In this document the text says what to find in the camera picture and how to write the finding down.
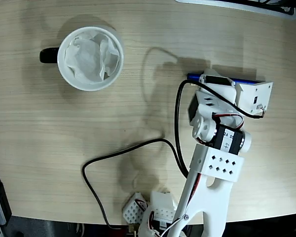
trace red wire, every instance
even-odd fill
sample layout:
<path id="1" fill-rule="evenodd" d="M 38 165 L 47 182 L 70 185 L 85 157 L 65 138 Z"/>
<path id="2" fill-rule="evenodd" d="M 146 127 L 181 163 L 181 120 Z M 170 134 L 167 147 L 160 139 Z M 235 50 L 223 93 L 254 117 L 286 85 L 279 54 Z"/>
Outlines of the red wire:
<path id="1" fill-rule="evenodd" d="M 218 114 L 218 115 L 213 115 L 213 118 L 231 117 L 231 116 L 239 116 L 242 119 L 241 123 L 236 127 L 236 129 L 241 129 L 241 127 L 243 126 L 243 123 L 244 123 L 244 119 L 239 114 Z"/>
<path id="2" fill-rule="evenodd" d="M 201 174 L 198 173 L 197 176 L 196 176 L 196 180 L 195 180 L 195 183 L 194 183 L 194 186 L 193 186 L 193 189 L 192 189 L 192 192 L 191 192 L 191 195 L 189 196 L 189 199 L 188 199 L 188 202 L 191 201 L 196 189 L 197 189 L 197 186 L 198 186 L 198 183 L 201 179 Z"/>

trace wood grain surface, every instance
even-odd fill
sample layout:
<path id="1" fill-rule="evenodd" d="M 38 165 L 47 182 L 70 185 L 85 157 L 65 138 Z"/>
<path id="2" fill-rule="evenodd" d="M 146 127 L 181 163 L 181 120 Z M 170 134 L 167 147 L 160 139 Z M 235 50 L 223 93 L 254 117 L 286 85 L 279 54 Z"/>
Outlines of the wood grain surface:
<path id="1" fill-rule="evenodd" d="M 113 85 L 83 92 L 38 55 L 92 25 L 120 32 L 125 64 Z M 81 165 L 150 138 L 173 141 L 178 85 L 207 67 L 274 81 L 265 118 L 245 120 L 253 144 L 228 221 L 296 213 L 296 20 L 174 0 L 0 0 L 0 176 L 13 215 L 103 223 Z M 195 146 L 186 113 L 194 90 L 182 98 L 186 165 Z M 133 192 L 170 191 L 179 200 L 185 183 L 162 144 L 98 162 L 87 176 L 112 224 L 124 223 Z"/>

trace tissue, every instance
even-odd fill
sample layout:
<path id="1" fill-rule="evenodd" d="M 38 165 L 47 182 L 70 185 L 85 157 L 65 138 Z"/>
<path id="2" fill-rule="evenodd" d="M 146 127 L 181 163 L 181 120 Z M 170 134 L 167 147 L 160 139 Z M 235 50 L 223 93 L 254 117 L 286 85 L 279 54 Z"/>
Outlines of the tissue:
<path id="1" fill-rule="evenodd" d="M 95 30 L 77 35 L 66 49 L 65 63 L 74 77 L 86 84 L 104 80 L 114 73 L 119 51 L 110 37 Z"/>

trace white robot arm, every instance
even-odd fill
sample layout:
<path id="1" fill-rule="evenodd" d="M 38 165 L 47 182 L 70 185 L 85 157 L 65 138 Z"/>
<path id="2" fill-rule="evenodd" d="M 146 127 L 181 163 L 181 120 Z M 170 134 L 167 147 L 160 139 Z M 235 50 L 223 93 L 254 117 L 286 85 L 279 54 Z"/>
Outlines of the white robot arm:
<path id="1" fill-rule="evenodd" d="M 199 81 L 253 115 L 264 115 L 273 85 L 272 82 L 235 83 L 214 70 L 206 70 Z M 158 212 L 157 203 L 163 198 L 160 196 L 156 200 L 156 193 L 152 194 L 151 205 L 140 225 L 139 237 L 163 237 L 165 234 L 179 237 L 181 230 L 198 212 L 203 212 L 202 237 L 221 237 L 224 232 L 231 188 L 237 182 L 244 162 L 238 153 L 249 150 L 251 136 L 242 127 L 244 115 L 203 88 L 196 90 L 188 116 L 197 144 L 179 205 L 173 205 L 173 210 L 168 207 L 167 210 L 175 214 L 170 217 L 170 225 L 159 234 L 149 222 L 152 221 L 150 213 Z M 215 177 L 215 181 L 207 187 L 209 176 Z"/>

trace black mug handle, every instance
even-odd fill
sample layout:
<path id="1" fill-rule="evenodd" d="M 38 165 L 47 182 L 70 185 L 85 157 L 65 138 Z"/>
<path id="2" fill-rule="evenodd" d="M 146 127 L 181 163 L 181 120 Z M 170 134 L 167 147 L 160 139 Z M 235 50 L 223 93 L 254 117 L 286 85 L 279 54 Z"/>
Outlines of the black mug handle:
<path id="1" fill-rule="evenodd" d="M 45 48 L 39 53 L 41 63 L 57 63 L 59 48 Z"/>

